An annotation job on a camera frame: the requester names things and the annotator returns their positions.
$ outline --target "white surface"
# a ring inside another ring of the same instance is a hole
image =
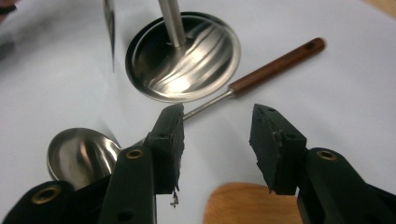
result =
[[[169,205],[171,196],[158,197],[158,223],[201,223],[208,196],[223,183],[264,184],[248,145],[254,104],[279,110],[308,138],[308,148],[338,151],[366,182],[396,193],[395,20],[360,1],[179,4],[234,28],[243,53],[232,81],[317,36],[327,48],[249,95],[186,121],[180,206]],[[134,35],[161,17],[157,1],[116,1],[115,75],[101,1],[30,0],[18,7],[0,25],[0,218],[28,189],[50,180],[47,146],[57,133],[93,128],[128,147],[168,105],[139,93],[124,68]],[[215,94],[186,103],[185,111]]]

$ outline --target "wooden cutting board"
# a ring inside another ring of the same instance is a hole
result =
[[[262,185],[229,183],[217,188],[205,209],[204,224],[302,223],[293,196],[269,194]]]

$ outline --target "metal spoon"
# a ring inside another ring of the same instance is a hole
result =
[[[227,97],[240,96],[269,78],[321,52],[324,47],[324,41],[320,38],[309,41],[236,80],[229,85],[228,91],[185,114],[183,119],[189,119]],[[49,173],[54,179],[68,181],[75,189],[80,189],[101,177],[110,175],[121,150],[117,143],[99,132],[84,128],[69,129],[57,134],[49,144]]]

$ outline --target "metal utensil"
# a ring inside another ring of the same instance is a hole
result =
[[[240,96],[252,90],[271,77],[321,52],[324,47],[325,43],[320,38],[309,41],[236,80],[229,85],[228,91],[185,114],[183,119],[186,120],[229,96]],[[54,179],[68,181],[76,189],[80,189],[111,174],[121,150],[114,141],[99,132],[81,128],[69,129],[56,135],[49,144],[49,172]]]
[[[105,20],[107,25],[108,34],[110,36],[110,44],[111,44],[111,59],[112,66],[114,72],[114,53],[115,53],[115,44],[116,44],[116,19],[114,12],[114,0],[104,0],[103,2],[104,11],[105,11]]]
[[[216,91],[239,64],[240,45],[223,21],[179,12],[177,0],[160,0],[163,18],[143,28],[125,59],[133,85],[156,100],[187,102]]]

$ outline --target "brown wooden handle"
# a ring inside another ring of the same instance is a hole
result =
[[[229,88],[233,90],[234,96],[239,96],[246,91],[254,89],[270,78],[279,75],[287,69],[292,68],[294,65],[301,63],[305,59],[321,52],[324,47],[324,40],[321,38],[315,38],[271,63],[257,69],[256,71],[239,78],[235,82],[231,83]]]

